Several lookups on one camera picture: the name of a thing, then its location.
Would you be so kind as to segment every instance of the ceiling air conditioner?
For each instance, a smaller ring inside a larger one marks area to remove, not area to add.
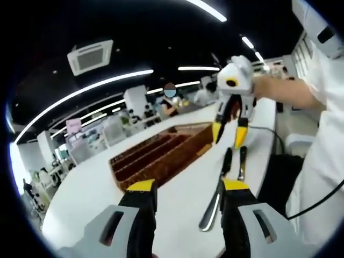
[[[110,62],[112,40],[101,41],[67,54],[68,62],[74,76],[93,69],[107,66]]]

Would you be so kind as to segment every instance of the butter knife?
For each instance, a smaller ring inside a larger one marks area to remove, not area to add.
[[[238,181],[245,180],[246,157],[247,157],[247,147],[242,146],[240,148],[240,168],[239,168]]]
[[[218,184],[216,186],[215,192],[209,202],[208,207],[206,208],[202,219],[200,220],[198,227],[202,232],[207,232],[212,230],[215,222],[215,217],[218,211],[219,201],[220,201],[220,194],[218,193],[220,180],[222,177],[226,176],[226,174],[231,170],[232,165],[232,156],[233,151],[231,148],[228,148],[225,154],[224,162],[222,165],[221,173],[219,176]]]

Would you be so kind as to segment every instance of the cable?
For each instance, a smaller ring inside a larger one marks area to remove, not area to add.
[[[331,196],[333,196],[337,191],[339,191],[339,189],[343,186],[344,184],[344,180],[342,182],[339,183],[339,185],[337,185],[336,188],[334,188],[328,195],[326,195],[323,199],[321,199],[320,201],[318,201],[317,203],[313,204],[312,206],[308,207],[307,209],[293,215],[287,218],[287,220],[291,220],[291,219],[295,219],[311,210],[313,210],[314,208],[318,207],[320,204],[322,204],[324,201],[328,200]]]
[[[260,126],[248,126],[250,128],[253,128],[253,129],[264,129],[264,130],[269,130],[270,132],[272,132],[275,137],[279,140],[279,143],[281,144],[281,149],[282,149],[282,154],[285,154],[285,147],[284,147],[284,143],[283,143],[283,140],[282,138],[276,133],[276,131],[268,128],[268,127],[260,127]]]
[[[282,154],[285,153],[285,148],[284,148],[284,144],[283,144],[283,140],[281,139],[280,136],[278,136],[278,134],[270,129],[270,128],[267,128],[267,127],[259,127],[259,126],[249,126],[250,128],[255,128],[255,129],[265,129],[265,130],[269,130],[271,132],[273,132],[273,134],[279,139],[279,142],[281,143],[281,148],[282,148]],[[318,207],[320,204],[322,204],[323,202],[325,202],[326,200],[328,200],[331,196],[333,196],[337,191],[339,191],[341,189],[341,187],[344,185],[344,180],[339,183],[337,185],[336,188],[334,188],[328,195],[326,195],[323,199],[321,199],[320,201],[318,201],[317,203],[313,204],[312,206],[308,207],[307,209],[303,210],[303,211],[300,211],[299,213],[293,215],[293,216],[290,216],[290,217],[287,217],[287,220],[292,220],[292,219],[295,219],[313,209],[315,209],[316,207]]]

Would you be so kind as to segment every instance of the white countertop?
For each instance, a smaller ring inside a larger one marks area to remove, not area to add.
[[[82,162],[70,171],[46,213],[43,235],[54,248],[72,246],[81,237],[85,225],[107,206],[118,204],[123,193],[117,188],[109,159],[171,126],[213,121],[216,105],[164,120],[129,137]],[[275,127],[276,104],[258,101],[252,126]],[[236,123],[227,124],[220,142],[184,171],[158,189],[153,253],[159,257],[216,257],[224,248],[220,212],[213,230],[203,233],[198,223],[214,193],[227,147],[233,146]],[[274,135],[268,130],[249,129],[245,182],[257,195],[262,185]],[[227,177],[236,179],[239,152],[233,153],[232,169]]]

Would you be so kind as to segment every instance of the led light strip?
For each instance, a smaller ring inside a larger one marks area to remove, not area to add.
[[[107,115],[108,115],[108,114],[106,114],[106,113],[105,113],[105,114],[101,114],[100,116],[97,116],[97,117],[95,117],[95,118],[93,118],[93,119],[91,119],[91,120],[89,120],[89,121],[83,123],[83,124],[81,125],[81,127],[87,126],[87,125],[93,123],[94,121],[97,121],[97,120],[99,120],[99,119],[101,119],[101,118],[103,118],[103,117],[106,117]]]
[[[6,122],[7,122],[9,129],[12,131],[12,133],[16,133],[15,129],[12,126],[12,123],[10,122],[10,119],[8,118],[8,116],[6,116]]]
[[[58,105],[62,104],[63,102],[81,94],[84,93],[88,90],[94,89],[96,87],[99,87],[101,85],[110,83],[110,82],[115,82],[115,81],[119,81],[122,79],[126,79],[126,78],[130,78],[130,77],[135,77],[135,76],[140,76],[140,75],[146,75],[146,74],[151,74],[154,70],[144,70],[144,71],[136,71],[135,73],[129,73],[129,74],[123,74],[123,75],[119,75],[119,76],[115,76],[113,78],[109,78],[106,80],[103,80],[101,82],[97,82],[94,84],[91,84],[81,90],[78,90],[72,94],[69,94],[68,96],[60,99],[59,101],[55,102],[54,104],[52,104],[51,106],[49,106],[48,108],[44,109],[40,114],[38,114],[38,116],[36,116],[34,119],[32,119],[31,122],[29,122],[27,124],[27,126],[25,126],[25,128],[20,132],[20,134],[18,135],[18,137],[15,139],[14,143],[18,144],[18,141],[20,140],[21,137],[23,137],[23,135],[27,132],[28,129],[30,129],[31,126],[34,125],[34,123],[36,123],[42,116],[44,116],[46,113],[48,113],[50,110],[54,109],[55,107],[57,107]]]
[[[178,67],[179,71],[192,71],[192,70],[200,70],[200,71],[220,71],[218,67],[205,67],[205,66],[180,66]]]
[[[117,112],[117,111],[119,111],[120,110],[120,107],[118,107],[118,108],[116,108],[116,109],[113,109],[112,110],[112,113],[115,113],[115,112]]]
[[[219,13],[217,10],[215,10],[213,7],[210,7],[206,3],[204,3],[201,0],[186,0],[191,4],[194,4],[195,6],[198,6],[199,8],[203,9],[207,13],[213,15],[215,18],[217,18],[220,22],[227,21],[227,18],[223,16],[221,13]]]
[[[176,88],[179,87],[184,87],[184,86],[190,86],[190,85],[196,85],[196,84],[200,84],[200,81],[194,81],[194,82],[185,82],[185,83],[181,83],[181,84],[176,84]],[[148,90],[147,94],[152,94],[152,93],[156,93],[156,92],[160,92],[163,91],[163,88],[158,88],[155,90]]]
[[[200,84],[200,81],[185,82],[185,83],[181,83],[181,84],[176,84],[176,88],[184,87],[184,86],[190,86],[190,85],[196,85],[196,84]]]
[[[256,50],[254,49],[254,46],[253,46],[253,44],[251,43],[251,41],[249,41],[248,38],[246,38],[246,37],[242,37],[241,40],[242,40],[250,49],[252,49],[252,50],[254,51],[254,54],[255,54],[256,57],[259,59],[259,61],[261,61],[261,62],[264,64],[263,69],[269,70],[269,69],[270,69],[269,66],[265,63],[264,58],[262,57],[262,55],[261,55],[258,51],[256,51]]]
[[[109,105],[106,105],[106,106],[104,106],[104,107],[101,107],[100,109],[97,109],[97,110],[95,110],[95,111],[92,111],[92,112],[86,114],[85,116],[81,117],[80,120],[83,120],[83,119],[85,119],[85,118],[87,118],[87,117],[89,117],[89,116],[92,116],[92,115],[95,114],[95,113],[98,113],[99,111],[102,111],[102,110],[104,110],[104,109],[108,109],[108,108],[110,108],[110,107],[112,107],[112,106],[116,106],[116,105],[118,105],[118,104],[120,104],[120,103],[123,103],[123,102],[125,102],[125,99],[121,99],[120,101],[116,101],[116,102],[114,102],[114,103],[111,103],[111,104],[109,104]],[[54,133],[52,136],[50,136],[50,139],[53,139],[53,138],[56,137],[58,134],[60,134],[61,132],[63,132],[65,129],[67,129],[67,127],[64,127],[64,128],[62,128],[62,129],[58,130],[56,133]]]
[[[95,110],[95,111],[92,111],[91,113],[86,114],[85,116],[81,117],[80,119],[82,120],[82,119],[84,119],[84,118],[86,118],[86,117],[92,116],[92,115],[95,114],[95,113],[98,113],[99,111],[102,111],[102,110],[104,110],[104,109],[108,109],[108,108],[110,108],[110,107],[112,107],[112,106],[116,106],[116,105],[118,105],[118,104],[120,104],[120,103],[123,103],[123,102],[125,102],[125,99],[122,99],[122,100],[120,100],[120,101],[116,101],[116,102],[114,102],[114,103],[112,103],[112,104],[109,104],[109,105],[104,106],[104,107],[102,107],[102,108],[100,108],[100,109],[97,109],[97,110]]]
[[[257,58],[259,59],[259,61],[261,61],[262,63],[264,63],[264,58],[261,56],[261,54],[259,52],[254,52],[254,54],[257,56]]]
[[[155,89],[155,90],[148,90],[147,94],[152,94],[152,93],[156,93],[156,92],[160,92],[160,91],[163,91],[163,88],[158,88],[158,89]]]
[[[241,40],[242,40],[250,49],[253,49],[253,48],[254,48],[253,44],[251,43],[251,41],[248,40],[248,38],[242,37]]]

